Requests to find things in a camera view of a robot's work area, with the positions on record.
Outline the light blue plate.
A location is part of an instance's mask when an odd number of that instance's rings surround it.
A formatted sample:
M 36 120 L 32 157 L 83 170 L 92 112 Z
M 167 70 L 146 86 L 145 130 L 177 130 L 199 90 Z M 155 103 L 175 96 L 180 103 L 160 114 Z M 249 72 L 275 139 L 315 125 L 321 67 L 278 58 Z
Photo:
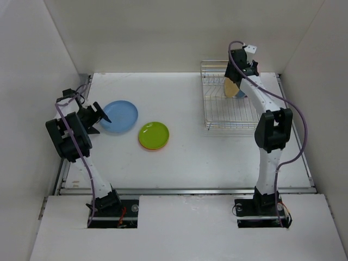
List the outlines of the light blue plate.
M 102 119 L 100 125 L 109 133 L 121 134 L 127 132 L 133 128 L 138 119 L 136 106 L 125 100 L 113 101 L 107 104 L 103 111 L 110 122 Z

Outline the beige plate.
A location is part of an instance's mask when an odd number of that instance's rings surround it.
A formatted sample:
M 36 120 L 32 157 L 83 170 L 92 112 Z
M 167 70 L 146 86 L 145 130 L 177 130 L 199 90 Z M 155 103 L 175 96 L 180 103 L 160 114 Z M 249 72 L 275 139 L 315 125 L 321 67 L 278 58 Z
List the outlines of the beige plate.
M 233 81 L 231 81 L 229 78 L 226 77 L 225 83 L 224 83 L 224 92 L 227 98 L 236 97 L 239 92 L 239 88 L 236 85 L 236 83 L 234 83 Z

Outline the green plate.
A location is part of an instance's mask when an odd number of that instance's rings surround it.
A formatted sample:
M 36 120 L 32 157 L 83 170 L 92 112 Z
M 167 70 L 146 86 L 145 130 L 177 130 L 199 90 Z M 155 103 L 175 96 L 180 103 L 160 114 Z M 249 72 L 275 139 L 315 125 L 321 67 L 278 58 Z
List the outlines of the green plate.
M 170 132 L 161 122 L 149 122 L 141 127 L 138 140 L 145 146 L 158 147 L 169 141 Z

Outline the orange plate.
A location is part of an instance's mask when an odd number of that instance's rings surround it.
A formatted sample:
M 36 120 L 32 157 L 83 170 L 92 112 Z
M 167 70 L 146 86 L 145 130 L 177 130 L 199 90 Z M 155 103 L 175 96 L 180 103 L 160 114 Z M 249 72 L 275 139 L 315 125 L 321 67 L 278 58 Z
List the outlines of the orange plate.
M 153 146 L 151 147 L 151 146 L 145 146 L 142 143 L 139 143 L 139 144 L 143 149 L 148 150 L 148 151 L 159 151 L 159 150 L 162 150 L 167 145 L 167 143 L 165 143 L 165 144 L 162 144 L 161 146 L 158 146 L 158 147 L 153 147 Z

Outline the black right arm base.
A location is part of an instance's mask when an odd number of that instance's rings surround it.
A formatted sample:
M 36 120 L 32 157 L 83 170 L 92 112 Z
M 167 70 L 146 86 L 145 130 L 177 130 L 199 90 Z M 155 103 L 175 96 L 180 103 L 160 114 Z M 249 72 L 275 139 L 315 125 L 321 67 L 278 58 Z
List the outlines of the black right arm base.
M 238 228 L 289 228 L 293 222 L 282 202 L 277 204 L 277 210 L 274 204 L 260 210 L 253 199 L 238 198 L 234 200 L 233 209 Z

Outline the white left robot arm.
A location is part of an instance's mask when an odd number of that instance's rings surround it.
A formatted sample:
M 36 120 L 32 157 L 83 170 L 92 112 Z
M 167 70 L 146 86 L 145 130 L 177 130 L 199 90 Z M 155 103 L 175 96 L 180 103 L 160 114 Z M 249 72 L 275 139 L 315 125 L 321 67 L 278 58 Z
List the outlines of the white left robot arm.
M 101 119 L 110 122 L 97 102 L 81 102 L 82 94 L 73 89 L 63 91 L 55 103 L 57 114 L 45 123 L 58 155 L 77 167 L 91 185 L 92 201 L 87 207 L 93 213 L 117 215 L 123 204 L 117 191 L 99 174 L 91 159 L 91 134 L 98 134 L 94 127 Z

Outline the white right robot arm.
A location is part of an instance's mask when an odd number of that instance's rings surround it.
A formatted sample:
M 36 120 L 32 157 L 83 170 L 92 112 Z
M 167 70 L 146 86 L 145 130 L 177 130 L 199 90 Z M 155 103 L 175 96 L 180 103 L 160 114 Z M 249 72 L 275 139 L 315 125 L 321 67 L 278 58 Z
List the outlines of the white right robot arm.
M 228 55 L 225 76 L 249 98 L 259 115 L 254 139 L 260 151 L 260 164 L 252 208 L 258 214 L 265 214 L 276 208 L 278 202 L 277 168 L 290 139 L 293 112 L 279 106 L 275 102 L 277 96 L 263 87 L 257 63 L 249 60 L 251 53 L 246 47 L 230 50 Z

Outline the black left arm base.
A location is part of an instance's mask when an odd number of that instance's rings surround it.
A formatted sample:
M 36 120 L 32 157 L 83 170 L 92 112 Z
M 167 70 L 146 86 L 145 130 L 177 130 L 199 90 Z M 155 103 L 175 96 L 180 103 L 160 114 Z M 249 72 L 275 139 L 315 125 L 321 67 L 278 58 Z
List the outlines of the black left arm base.
M 111 207 L 103 212 L 90 210 L 87 228 L 133 229 L 138 227 L 139 198 L 122 199 L 121 207 Z

